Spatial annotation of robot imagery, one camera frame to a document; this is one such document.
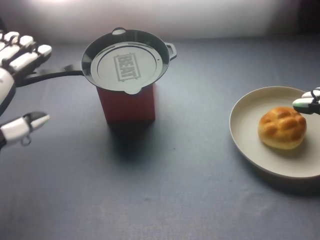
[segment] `table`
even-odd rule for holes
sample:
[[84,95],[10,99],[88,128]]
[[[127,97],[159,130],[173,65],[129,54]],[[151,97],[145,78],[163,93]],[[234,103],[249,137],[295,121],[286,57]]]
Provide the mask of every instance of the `table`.
[[[82,76],[17,89],[2,122],[38,110],[51,119],[28,147],[1,151],[1,240],[320,239],[320,198],[262,180],[229,131],[250,91],[319,87],[320,36],[173,43],[156,121],[135,137],[110,130]],[[54,46],[41,67],[80,61],[85,47]]]

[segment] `cookware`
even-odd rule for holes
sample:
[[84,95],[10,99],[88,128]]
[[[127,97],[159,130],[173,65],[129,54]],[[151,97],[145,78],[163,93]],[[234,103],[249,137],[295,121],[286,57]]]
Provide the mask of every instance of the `cookware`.
[[82,75],[98,89],[133,95],[157,81],[176,57],[173,44],[148,32],[118,27],[87,47],[81,69],[68,65],[62,69],[39,70],[18,87],[56,77]]
[[237,148],[254,166],[290,179],[320,176],[318,115],[303,115],[306,134],[302,144],[295,149],[268,147],[258,136],[258,124],[265,113],[279,106],[292,107],[292,102],[303,94],[302,90],[290,87],[265,87],[248,93],[234,105],[229,121],[230,132]]

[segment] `red box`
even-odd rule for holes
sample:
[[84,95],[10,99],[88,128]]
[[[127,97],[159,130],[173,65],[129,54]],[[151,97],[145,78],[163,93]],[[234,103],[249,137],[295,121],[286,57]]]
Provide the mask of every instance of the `red box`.
[[110,91],[97,87],[107,123],[154,121],[155,88],[155,84],[151,84],[131,95],[124,91]]

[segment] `white wall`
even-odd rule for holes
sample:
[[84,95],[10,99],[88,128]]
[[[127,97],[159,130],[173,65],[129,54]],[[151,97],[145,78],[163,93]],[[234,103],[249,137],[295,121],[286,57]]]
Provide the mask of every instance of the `white wall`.
[[115,27],[164,39],[293,34],[300,0],[0,0],[12,30],[87,42]]

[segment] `bread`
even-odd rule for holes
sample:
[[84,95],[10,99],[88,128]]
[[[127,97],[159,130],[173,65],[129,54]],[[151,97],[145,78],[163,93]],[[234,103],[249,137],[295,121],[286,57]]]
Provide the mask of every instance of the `bread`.
[[291,107],[271,109],[259,122],[258,135],[266,145],[277,149],[299,146],[307,130],[306,119]]

